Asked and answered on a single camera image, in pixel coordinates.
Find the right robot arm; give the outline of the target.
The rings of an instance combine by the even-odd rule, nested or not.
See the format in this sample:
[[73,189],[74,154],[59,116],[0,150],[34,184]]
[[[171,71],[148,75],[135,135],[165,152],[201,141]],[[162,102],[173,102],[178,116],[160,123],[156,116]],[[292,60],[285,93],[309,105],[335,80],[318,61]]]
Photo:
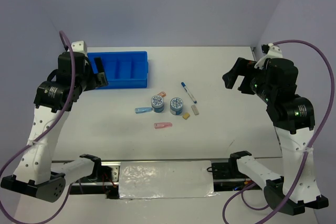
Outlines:
[[250,178],[262,189],[268,206],[280,213],[295,216],[306,208],[325,208],[329,201],[320,193],[314,174],[312,146],[317,130],[313,105],[296,93],[298,68],[282,56],[278,43],[261,48],[262,58],[238,58],[223,81],[231,89],[242,77],[239,91],[265,102],[281,147],[284,174],[267,169],[247,151],[232,153],[225,173]]

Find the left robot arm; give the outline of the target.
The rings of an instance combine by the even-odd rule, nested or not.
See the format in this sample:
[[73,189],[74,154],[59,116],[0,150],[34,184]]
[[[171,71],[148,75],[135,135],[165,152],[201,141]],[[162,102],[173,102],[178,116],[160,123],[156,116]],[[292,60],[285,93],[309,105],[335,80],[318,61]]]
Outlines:
[[4,189],[55,202],[71,183],[83,177],[92,182],[102,177],[101,158],[89,154],[80,155],[56,170],[51,169],[60,132],[72,105],[83,92],[108,84],[101,58],[95,59],[100,72],[94,73],[84,41],[73,42],[71,48],[75,57],[74,91],[70,91],[71,58],[70,52],[66,51],[58,57],[58,68],[37,88],[28,149],[13,174],[2,178]]

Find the blue slime jar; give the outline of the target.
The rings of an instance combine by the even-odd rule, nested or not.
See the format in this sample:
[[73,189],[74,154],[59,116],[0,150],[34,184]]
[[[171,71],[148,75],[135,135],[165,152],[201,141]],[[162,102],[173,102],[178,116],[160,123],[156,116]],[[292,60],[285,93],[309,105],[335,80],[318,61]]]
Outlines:
[[160,95],[154,95],[151,98],[151,106],[155,113],[160,113],[164,110],[164,98]]
[[173,115],[180,115],[183,112],[183,100],[181,98],[172,98],[170,101],[170,112]]

